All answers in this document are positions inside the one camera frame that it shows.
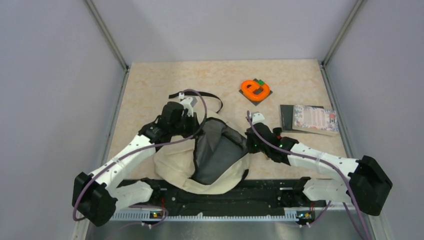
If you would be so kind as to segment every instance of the beige tabletop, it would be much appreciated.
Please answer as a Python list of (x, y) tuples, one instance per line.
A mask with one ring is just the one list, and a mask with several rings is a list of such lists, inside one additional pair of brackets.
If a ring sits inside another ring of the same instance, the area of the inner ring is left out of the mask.
[[(273, 94), (254, 106), (238, 91), (242, 81), (261, 79)], [(331, 108), (318, 61), (243, 60), (183, 61), (133, 63), (110, 146), (108, 159), (115, 156), (137, 134), (140, 128), (155, 120), (168, 101), (168, 95), (184, 89), (209, 92), (219, 96), (224, 107), (219, 113), (242, 129), (249, 127), (246, 111), (261, 112), (272, 129), (281, 126), (279, 105), (314, 105)], [(218, 110), (219, 101), (205, 97), (207, 108)], [(311, 133), (283, 133), (311, 148), (346, 157), (340, 136)], [(252, 156), (248, 179), (293, 179), (323, 177), (295, 166), (267, 160), (262, 153)], [(129, 178), (159, 179), (151, 158), (145, 159)]]

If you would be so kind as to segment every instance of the floral book cover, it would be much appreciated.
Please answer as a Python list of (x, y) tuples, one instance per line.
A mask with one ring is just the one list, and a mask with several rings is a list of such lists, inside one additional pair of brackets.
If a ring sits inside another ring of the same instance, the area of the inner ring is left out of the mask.
[(334, 110), (295, 105), (293, 113), (293, 125), (302, 128), (304, 131), (313, 129), (334, 134), (339, 132), (337, 113)]

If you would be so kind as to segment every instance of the white wall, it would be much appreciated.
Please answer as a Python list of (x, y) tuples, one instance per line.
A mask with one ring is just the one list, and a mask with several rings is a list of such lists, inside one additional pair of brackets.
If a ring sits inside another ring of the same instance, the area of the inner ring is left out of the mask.
[(393, 182), (395, 239), (423, 239), (424, 1), (371, 0), (329, 65), (359, 155)]
[(94, 0), (128, 63), (320, 59), (356, 0)]
[(0, 239), (70, 238), (122, 77), (82, 0), (0, 1)]

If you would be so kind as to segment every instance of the backpack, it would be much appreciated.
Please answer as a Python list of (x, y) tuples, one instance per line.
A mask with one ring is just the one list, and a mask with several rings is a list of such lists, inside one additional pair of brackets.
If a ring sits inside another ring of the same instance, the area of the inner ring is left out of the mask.
[[(202, 96), (220, 100), (217, 112), (207, 110), (203, 134), (177, 144), (163, 146), (153, 155), (157, 175), (168, 183), (193, 194), (224, 194), (233, 189), (249, 172), (251, 154), (248, 154), (244, 131), (218, 113), (223, 107), (219, 97), (200, 92)], [(194, 106), (198, 122), (203, 121), (205, 110)], [(174, 136), (171, 142), (182, 139)]]

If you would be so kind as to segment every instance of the gray floor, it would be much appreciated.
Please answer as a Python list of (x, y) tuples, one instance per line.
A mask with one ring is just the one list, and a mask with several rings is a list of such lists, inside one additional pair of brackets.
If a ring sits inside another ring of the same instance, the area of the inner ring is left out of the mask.
[[(354, 214), (356, 224), (359, 218)], [(360, 240), (345, 211), (329, 211), (311, 228), (281, 222), (164, 222), (149, 230), (128, 221), (90, 226), (86, 240)]]

